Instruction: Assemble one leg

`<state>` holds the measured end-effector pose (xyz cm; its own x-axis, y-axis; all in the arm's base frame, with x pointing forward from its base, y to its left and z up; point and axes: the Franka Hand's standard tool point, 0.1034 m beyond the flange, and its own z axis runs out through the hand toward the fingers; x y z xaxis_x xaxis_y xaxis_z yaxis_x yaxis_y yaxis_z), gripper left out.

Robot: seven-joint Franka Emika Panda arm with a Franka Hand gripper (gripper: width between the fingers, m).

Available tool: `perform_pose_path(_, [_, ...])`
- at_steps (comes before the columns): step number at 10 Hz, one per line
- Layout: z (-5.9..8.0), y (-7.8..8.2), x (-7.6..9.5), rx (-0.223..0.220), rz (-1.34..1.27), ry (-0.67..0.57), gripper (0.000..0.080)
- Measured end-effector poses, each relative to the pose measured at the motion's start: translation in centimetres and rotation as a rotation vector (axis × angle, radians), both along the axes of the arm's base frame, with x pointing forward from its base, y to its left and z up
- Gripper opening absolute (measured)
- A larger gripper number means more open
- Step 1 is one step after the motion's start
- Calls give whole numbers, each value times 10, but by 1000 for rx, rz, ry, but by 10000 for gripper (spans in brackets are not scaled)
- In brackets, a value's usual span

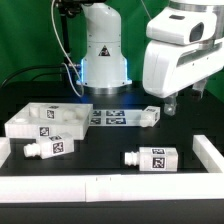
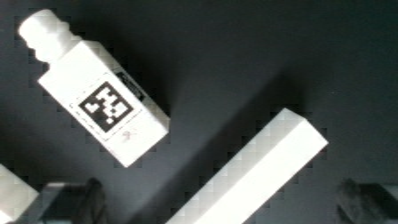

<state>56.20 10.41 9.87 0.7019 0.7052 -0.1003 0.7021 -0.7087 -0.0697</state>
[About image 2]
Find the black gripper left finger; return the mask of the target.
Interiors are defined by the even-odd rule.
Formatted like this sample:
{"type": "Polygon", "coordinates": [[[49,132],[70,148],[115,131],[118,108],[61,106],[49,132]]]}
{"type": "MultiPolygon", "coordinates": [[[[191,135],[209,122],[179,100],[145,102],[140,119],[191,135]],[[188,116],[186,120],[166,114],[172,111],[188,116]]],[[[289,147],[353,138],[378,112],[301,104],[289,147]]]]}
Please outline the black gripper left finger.
{"type": "Polygon", "coordinates": [[[99,181],[51,182],[21,215],[21,224],[108,224],[99,181]]]}

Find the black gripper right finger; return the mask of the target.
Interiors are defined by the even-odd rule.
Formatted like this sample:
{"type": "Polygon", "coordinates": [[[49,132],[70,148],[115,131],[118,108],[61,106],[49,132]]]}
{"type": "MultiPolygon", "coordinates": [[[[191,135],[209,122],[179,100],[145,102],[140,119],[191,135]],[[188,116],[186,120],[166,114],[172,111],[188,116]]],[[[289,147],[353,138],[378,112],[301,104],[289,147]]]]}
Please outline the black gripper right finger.
{"type": "Polygon", "coordinates": [[[344,179],[335,189],[335,224],[398,224],[398,184],[344,179]]]}

